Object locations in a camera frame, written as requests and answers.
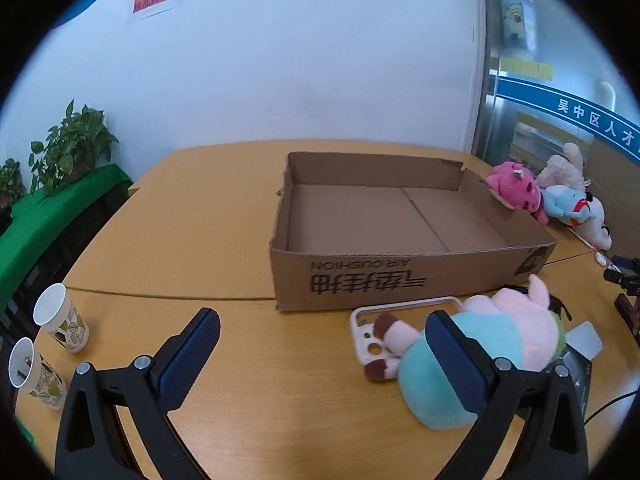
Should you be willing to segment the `beige plush toy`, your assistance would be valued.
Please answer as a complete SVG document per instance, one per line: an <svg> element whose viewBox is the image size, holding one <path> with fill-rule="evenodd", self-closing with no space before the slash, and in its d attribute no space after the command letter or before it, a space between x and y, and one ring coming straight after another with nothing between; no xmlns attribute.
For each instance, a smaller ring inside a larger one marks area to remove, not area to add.
<svg viewBox="0 0 640 480"><path fill-rule="evenodd" d="M590 182L584 177L584 159L578 145L572 142L563 145L563 154L554 154L536 177L541 189L551 185L562 184L574 190L590 193L591 206L597 217L588 220L581 226L568 226L588 244L601 250L609 250L612 246L610 230L605 225L605 211L601 201L589 190Z"/></svg>

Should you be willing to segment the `green cloth table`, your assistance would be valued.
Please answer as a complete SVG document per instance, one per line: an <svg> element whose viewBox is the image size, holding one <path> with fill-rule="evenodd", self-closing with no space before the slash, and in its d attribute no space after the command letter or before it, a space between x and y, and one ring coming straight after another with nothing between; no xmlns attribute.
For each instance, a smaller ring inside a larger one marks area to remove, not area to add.
<svg viewBox="0 0 640 480"><path fill-rule="evenodd" d="M1 235L1 310L58 236L89 206L115 188L124 195L132 181L115 164L89 171L67 188L45 196L43 189L14 204L12 223Z"/></svg>

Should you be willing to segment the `brown cardboard box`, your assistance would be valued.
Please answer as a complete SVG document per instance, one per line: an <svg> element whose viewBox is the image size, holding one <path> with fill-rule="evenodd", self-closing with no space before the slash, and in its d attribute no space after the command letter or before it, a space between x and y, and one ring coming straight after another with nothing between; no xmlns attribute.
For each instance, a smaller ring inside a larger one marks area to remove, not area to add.
<svg viewBox="0 0 640 480"><path fill-rule="evenodd" d="M292 152L269 253L278 309L310 312L520 284L555 246L461 162Z"/></svg>

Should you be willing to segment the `large potted plant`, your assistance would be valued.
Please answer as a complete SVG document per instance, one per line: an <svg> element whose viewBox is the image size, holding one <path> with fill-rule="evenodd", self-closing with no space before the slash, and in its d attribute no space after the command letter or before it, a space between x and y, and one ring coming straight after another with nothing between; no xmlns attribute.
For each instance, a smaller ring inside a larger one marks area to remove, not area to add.
<svg viewBox="0 0 640 480"><path fill-rule="evenodd" d="M61 121L48 129L46 140L30 142L30 192L43 190L50 196L61 191L96 169L99 162L110 162L117 143L103 110L87 104L78 110L70 100Z"/></svg>

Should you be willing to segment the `lower paper cup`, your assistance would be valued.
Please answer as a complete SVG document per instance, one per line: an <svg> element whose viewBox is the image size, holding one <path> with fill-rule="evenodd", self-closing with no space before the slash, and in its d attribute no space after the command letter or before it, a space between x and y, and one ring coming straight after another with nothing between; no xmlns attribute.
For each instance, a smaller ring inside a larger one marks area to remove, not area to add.
<svg viewBox="0 0 640 480"><path fill-rule="evenodd" d="M8 374L14 388L33 396L55 411L65 403L67 388L60 374L46 361L28 338L14 344Z"/></svg>

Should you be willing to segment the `paper cup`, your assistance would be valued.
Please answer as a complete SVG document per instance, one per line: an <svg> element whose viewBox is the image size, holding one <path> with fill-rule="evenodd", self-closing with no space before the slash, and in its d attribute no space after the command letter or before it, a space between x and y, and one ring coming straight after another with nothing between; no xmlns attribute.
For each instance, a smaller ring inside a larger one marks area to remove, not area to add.
<svg viewBox="0 0 640 480"><path fill-rule="evenodd" d="M14 344L8 374L14 388L33 396L55 411L65 403L67 388L60 374L46 361L28 338Z"/></svg>
<svg viewBox="0 0 640 480"><path fill-rule="evenodd" d="M85 348L90 330L75 307L64 284L55 283L39 296L32 314L34 322L64 349L72 353Z"/></svg>

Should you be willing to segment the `pink bear plush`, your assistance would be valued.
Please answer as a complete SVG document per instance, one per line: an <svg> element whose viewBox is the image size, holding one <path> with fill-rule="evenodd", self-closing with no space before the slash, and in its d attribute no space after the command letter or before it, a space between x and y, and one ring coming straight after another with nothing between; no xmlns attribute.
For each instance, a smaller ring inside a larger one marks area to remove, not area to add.
<svg viewBox="0 0 640 480"><path fill-rule="evenodd" d="M549 222L541 188L533 173L523 164L503 162L492 168L485 182L503 203L524 210L544 226Z"/></svg>

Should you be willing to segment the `upper paper cup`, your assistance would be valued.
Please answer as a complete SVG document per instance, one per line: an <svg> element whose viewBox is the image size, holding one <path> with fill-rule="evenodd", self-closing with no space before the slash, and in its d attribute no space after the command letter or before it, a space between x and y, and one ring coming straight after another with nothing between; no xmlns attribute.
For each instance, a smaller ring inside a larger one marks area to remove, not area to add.
<svg viewBox="0 0 640 480"><path fill-rule="evenodd" d="M90 330L75 307L64 284L55 283L39 296L32 314L34 322L64 349L72 353L85 348Z"/></svg>

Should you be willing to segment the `white card device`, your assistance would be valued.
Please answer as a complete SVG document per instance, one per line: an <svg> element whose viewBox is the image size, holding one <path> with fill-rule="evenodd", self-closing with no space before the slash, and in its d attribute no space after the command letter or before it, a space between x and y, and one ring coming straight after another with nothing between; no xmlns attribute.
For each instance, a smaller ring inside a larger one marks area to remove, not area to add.
<svg viewBox="0 0 640 480"><path fill-rule="evenodd" d="M566 343L589 361L593 361L603 350L603 342L589 321L569 330L566 333Z"/></svg>

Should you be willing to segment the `white clear phone case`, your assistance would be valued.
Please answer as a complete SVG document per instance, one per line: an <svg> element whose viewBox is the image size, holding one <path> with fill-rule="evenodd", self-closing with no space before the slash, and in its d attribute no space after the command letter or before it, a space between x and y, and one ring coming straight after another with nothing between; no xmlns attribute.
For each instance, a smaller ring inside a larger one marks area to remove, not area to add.
<svg viewBox="0 0 640 480"><path fill-rule="evenodd" d="M377 359L396 358L382 339L374 334L374 323L381 314L390 313L411 325L415 330L422 330L427 315L432 311L445 310L448 314L455 314L461 309L461 300L453 296L445 296L394 304L378 304L353 310L349 317L349 328L358 362L366 365Z"/></svg>

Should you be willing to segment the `blue grey shark plush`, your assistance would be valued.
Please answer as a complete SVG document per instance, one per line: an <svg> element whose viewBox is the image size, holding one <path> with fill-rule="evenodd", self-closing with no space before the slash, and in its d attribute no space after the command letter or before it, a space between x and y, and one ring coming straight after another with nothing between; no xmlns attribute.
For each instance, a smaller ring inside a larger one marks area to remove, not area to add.
<svg viewBox="0 0 640 480"><path fill-rule="evenodd" d="M541 193L546 215L567 226L581 226L597 217L591 206L590 193L577 191L562 184L543 188Z"/></svg>

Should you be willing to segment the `pink teal pig plush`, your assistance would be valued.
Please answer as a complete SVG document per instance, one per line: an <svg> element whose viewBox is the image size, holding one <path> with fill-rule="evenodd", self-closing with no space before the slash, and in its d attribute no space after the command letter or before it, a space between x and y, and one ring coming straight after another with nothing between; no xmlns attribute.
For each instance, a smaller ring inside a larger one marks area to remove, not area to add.
<svg viewBox="0 0 640 480"><path fill-rule="evenodd" d="M452 316L458 328L493 359L507 358L520 370L540 372L559 359L565 347L561 315L552 310L544 281L529 275L528 286L503 287L492 296L476 295ZM390 352L364 367L371 382L395 379L411 414L431 430L453 430L475 422L438 364L424 330L390 312L378 315L373 337Z"/></svg>

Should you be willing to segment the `small potted plant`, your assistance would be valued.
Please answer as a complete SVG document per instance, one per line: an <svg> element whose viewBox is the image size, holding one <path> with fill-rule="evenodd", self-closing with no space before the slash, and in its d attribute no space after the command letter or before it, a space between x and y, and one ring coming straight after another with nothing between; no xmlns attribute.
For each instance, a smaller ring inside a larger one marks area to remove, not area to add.
<svg viewBox="0 0 640 480"><path fill-rule="evenodd" d="M0 204L8 208L20 200L25 194L20 163L8 158L0 169Z"/></svg>

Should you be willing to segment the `black product box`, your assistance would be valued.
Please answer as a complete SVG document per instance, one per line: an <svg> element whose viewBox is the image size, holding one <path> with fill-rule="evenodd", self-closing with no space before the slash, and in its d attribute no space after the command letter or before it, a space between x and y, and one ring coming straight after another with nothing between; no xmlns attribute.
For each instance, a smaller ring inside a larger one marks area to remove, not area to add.
<svg viewBox="0 0 640 480"><path fill-rule="evenodd" d="M585 415L590 393L592 362L569 344L560 354L560 362L570 372L580 402L580 410Z"/></svg>

